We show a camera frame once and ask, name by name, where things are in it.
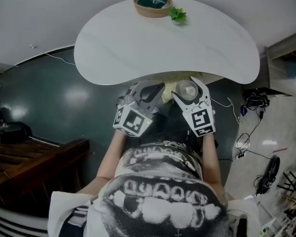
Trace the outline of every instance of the wooden bench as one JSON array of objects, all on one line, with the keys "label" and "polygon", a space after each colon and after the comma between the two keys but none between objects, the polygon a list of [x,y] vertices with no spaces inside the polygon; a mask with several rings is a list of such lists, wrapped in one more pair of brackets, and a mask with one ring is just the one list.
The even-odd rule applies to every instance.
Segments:
[{"label": "wooden bench", "polygon": [[89,152],[88,140],[52,146],[36,140],[0,144],[0,206],[47,216],[53,191],[75,193],[80,185],[76,161]]}]

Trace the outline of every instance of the floor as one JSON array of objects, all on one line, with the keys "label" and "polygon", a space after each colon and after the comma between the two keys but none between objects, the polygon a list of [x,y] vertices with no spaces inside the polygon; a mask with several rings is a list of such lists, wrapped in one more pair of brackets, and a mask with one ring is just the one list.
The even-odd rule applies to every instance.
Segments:
[{"label": "floor", "polygon": [[[277,179],[268,193],[255,197],[274,216],[287,206],[281,198],[283,190],[276,187],[285,182],[283,172],[292,171],[296,176],[296,98],[270,97],[270,105],[260,125],[250,137],[250,151],[262,154],[268,158],[274,155],[280,158],[280,169]],[[254,111],[249,111],[241,117],[238,136],[250,133],[259,121]],[[236,158],[238,150],[234,148],[233,156]],[[232,163],[225,189],[236,199],[254,196],[256,189],[253,186],[257,175],[262,175],[269,160],[247,152],[246,156],[234,160]]]},{"label": "floor", "polygon": [[[54,54],[74,62],[73,50]],[[115,102],[123,95],[125,84],[101,86],[85,80],[73,65],[44,56],[0,74],[0,104],[7,121],[28,125],[34,136],[67,143],[77,138],[90,140],[92,154],[83,163],[85,184],[96,175],[97,169],[114,133],[112,121]],[[240,109],[241,86],[227,79],[208,85],[211,97]],[[216,133],[219,158],[230,159],[238,132],[232,108],[216,103]],[[231,161],[220,160],[222,181],[226,182]]]}]

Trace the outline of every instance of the table top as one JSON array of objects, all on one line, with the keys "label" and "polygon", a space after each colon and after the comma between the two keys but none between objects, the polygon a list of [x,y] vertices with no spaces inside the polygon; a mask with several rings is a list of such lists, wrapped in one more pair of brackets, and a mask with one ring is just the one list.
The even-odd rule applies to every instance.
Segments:
[{"label": "table top", "polygon": [[169,16],[139,15],[132,0],[114,4],[86,23],[74,60],[88,81],[118,84],[168,71],[200,71],[246,84],[259,73],[251,36],[224,13],[194,0],[173,0],[187,15],[185,25]]}]

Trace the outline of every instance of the graphic t-shirt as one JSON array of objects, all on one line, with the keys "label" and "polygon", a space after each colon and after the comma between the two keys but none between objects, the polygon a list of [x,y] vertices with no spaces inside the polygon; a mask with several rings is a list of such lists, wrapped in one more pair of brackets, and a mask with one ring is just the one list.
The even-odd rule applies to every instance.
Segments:
[{"label": "graphic t-shirt", "polygon": [[85,215],[84,236],[228,236],[226,210],[202,181],[200,164],[171,147],[129,149],[115,177],[76,212],[70,222]]}]

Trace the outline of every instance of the white floor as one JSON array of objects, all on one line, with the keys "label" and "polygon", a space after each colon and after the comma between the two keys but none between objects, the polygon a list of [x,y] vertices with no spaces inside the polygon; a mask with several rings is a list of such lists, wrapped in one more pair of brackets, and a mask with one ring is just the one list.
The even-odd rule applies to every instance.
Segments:
[{"label": "white floor", "polygon": [[[275,154],[280,157],[281,164],[275,183],[269,193],[255,197],[261,201],[274,216],[283,209],[281,199],[282,189],[276,185],[284,182],[283,172],[290,170],[296,174],[296,98],[295,97],[271,97],[270,105],[260,125],[250,137],[249,150],[271,158]],[[238,136],[242,133],[250,133],[259,121],[254,111],[241,117]],[[274,150],[287,148],[287,150],[272,153]],[[234,158],[238,154],[237,149],[233,150]],[[253,182],[257,175],[263,175],[269,160],[252,154],[235,159],[225,185],[225,189],[235,198],[243,199],[254,196],[256,189]]]}]

